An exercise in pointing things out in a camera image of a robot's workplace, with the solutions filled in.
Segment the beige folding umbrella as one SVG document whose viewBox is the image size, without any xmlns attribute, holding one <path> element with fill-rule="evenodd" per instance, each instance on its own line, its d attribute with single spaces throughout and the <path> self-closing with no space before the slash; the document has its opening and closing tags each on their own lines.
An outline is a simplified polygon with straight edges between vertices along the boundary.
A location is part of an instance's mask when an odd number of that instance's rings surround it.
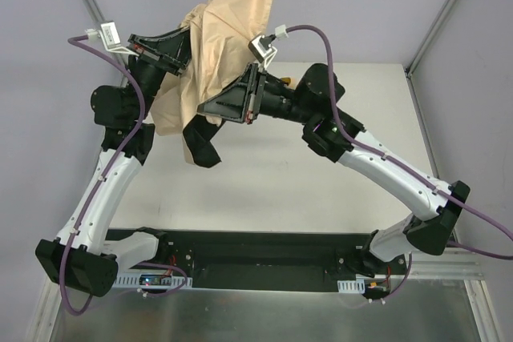
<svg viewBox="0 0 513 342">
<path fill-rule="evenodd" d="M 151 116 L 158 135 L 180 135 L 188 163 L 203 168 L 220 163 L 211 140 L 222 120 L 198 114 L 197 107 L 255 61 L 248 44 L 266 31 L 272 4 L 273 0 L 208 0 L 180 23 L 190 32 L 192 58 L 182 75 L 164 77 Z"/>
</svg>

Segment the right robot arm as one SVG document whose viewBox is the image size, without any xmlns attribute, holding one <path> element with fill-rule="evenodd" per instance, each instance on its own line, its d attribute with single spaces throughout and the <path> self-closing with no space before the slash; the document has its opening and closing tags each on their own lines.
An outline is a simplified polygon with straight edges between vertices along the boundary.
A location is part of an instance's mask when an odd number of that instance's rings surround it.
<svg viewBox="0 0 513 342">
<path fill-rule="evenodd" d="M 410 209 L 404 220 L 373 231 L 361 249 L 345 257 L 350 271 L 374 277 L 394 258 L 412 251 L 441 255 L 470 188 L 461 181 L 424 175 L 397 160 L 362 123 L 332 108 L 344 93 L 323 63 L 311 65 L 295 88 L 250 64 L 197 111 L 234 123 L 251 123 L 259 115 L 300 123 L 302 138 L 313 152 L 364 175 Z"/>
</svg>

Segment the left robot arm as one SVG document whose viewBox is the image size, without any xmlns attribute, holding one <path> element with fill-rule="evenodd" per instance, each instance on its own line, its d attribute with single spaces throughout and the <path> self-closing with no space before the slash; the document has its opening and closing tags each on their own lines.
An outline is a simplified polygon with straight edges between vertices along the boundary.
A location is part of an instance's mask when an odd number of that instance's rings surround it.
<svg viewBox="0 0 513 342">
<path fill-rule="evenodd" d="M 146 262 L 164 263 L 171 255 L 166 233 L 148 227 L 115 243 L 105 240 L 152 148 L 156 129 L 145 119 L 160 85 L 166 75 L 181 74 L 190 61 L 190 34 L 186 28 L 155 37 L 133 34 L 124 46 L 115 24 L 107 22 L 69 42 L 115 66 L 127 85 L 93 91 L 94 121 L 104 129 L 96 170 L 66 225 L 53 240 L 40 240 L 35 255 L 51 282 L 101 297 L 120 272 Z"/>
</svg>

